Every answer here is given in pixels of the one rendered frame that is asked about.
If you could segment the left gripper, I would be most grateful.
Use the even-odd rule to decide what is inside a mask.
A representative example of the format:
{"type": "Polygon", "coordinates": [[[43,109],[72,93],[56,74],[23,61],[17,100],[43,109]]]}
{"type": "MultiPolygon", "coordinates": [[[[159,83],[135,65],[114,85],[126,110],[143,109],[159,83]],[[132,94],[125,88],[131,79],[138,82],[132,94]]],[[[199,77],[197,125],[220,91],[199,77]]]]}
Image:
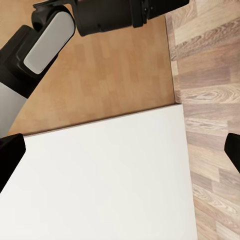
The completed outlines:
{"type": "Polygon", "coordinates": [[[139,28],[147,20],[190,3],[190,0],[93,0],[101,33],[127,27],[139,28]]]}

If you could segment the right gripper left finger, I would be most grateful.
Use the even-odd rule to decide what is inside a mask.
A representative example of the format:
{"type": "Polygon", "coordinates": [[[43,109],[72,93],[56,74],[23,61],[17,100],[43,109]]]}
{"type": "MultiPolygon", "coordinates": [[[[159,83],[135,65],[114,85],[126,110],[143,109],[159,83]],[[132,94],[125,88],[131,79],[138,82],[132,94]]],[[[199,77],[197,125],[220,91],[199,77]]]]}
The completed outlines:
{"type": "Polygon", "coordinates": [[[0,193],[26,152],[21,133],[0,138],[0,193]]]}

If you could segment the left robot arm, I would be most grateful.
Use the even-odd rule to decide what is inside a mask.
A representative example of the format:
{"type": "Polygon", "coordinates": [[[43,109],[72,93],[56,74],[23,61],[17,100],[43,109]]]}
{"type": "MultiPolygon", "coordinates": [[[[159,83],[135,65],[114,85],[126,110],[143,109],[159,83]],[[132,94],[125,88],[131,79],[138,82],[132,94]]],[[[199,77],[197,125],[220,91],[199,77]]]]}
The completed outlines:
{"type": "Polygon", "coordinates": [[[23,24],[0,49],[0,139],[59,52],[77,30],[82,37],[127,27],[190,3],[190,0],[45,0],[33,5],[32,27],[23,24]],[[71,4],[73,16],[64,6],[71,4]]]}

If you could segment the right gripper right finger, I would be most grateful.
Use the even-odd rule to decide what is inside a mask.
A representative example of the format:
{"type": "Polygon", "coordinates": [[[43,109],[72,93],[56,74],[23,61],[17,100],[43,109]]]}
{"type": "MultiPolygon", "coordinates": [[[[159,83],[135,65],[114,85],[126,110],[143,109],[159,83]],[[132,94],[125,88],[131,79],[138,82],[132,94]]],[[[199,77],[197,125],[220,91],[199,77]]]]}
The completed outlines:
{"type": "Polygon", "coordinates": [[[229,133],[227,135],[224,151],[240,173],[240,135],[229,133]]]}

